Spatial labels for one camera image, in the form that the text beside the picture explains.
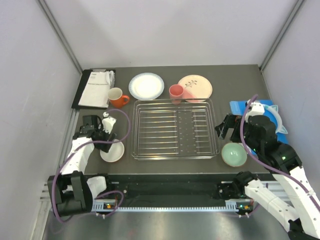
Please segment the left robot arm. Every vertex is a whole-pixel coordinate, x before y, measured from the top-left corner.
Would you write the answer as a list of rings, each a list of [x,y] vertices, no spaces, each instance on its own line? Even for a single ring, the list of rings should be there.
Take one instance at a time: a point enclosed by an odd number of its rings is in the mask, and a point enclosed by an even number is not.
[[[72,137],[71,150],[64,166],[57,176],[52,175],[47,180],[50,200],[56,208],[54,214],[60,217],[89,213],[98,195],[106,199],[114,191],[106,174],[88,177],[84,171],[94,150],[110,150],[111,144],[100,141],[115,140],[117,135],[112,130],[117,120],[110,115],[104,118],[85,115],[82,121],[83,125]]]

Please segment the green ceramic bowl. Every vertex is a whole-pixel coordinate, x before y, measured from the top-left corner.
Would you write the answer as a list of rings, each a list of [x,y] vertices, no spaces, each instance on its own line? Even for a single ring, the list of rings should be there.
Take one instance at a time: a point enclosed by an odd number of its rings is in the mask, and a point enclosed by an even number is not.
[[[221,150],[222,160],[230,167],[241,167],[247,162],[247,152],[239,143],[229,142]]]

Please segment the orange and white bowl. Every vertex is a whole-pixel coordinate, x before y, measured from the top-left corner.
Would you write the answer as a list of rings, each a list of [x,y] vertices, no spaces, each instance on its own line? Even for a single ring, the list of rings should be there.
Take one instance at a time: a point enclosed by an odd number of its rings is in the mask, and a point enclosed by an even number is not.
[[[125,153],[125,146],[120,141],[118,143],[113,143],[108,152],[102,150],[99,151],[100,157],[107,163],[117,162],[122,158]]]

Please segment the orange mug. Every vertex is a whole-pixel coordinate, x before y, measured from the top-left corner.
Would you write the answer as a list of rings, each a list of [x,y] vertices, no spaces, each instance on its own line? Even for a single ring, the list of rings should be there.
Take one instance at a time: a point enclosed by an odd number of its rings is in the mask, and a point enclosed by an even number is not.
[[[108,99],[111,105],[115,108],[122,108],[129,103],[130,97],[123,94],[123,91],[118,87],[111,88],[108,93]]]

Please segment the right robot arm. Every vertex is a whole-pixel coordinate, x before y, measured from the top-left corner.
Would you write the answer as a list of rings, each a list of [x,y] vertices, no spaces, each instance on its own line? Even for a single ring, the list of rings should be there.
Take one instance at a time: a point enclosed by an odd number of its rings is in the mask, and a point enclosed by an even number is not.
[[[230,140],[240,143],[257,157],[283,187],[291,205],[272,193],[250,171],[239,172],[231,183],[220,183],[222,199],[251,198],[282,225],[291,240],[320,238],[320,201],[308,182],[302,161],[289,144],[278,141],[276,126],[264,115],[250,116],[242,123],[239,115],[227,114],[214,129],[224,139],[232,129]]]

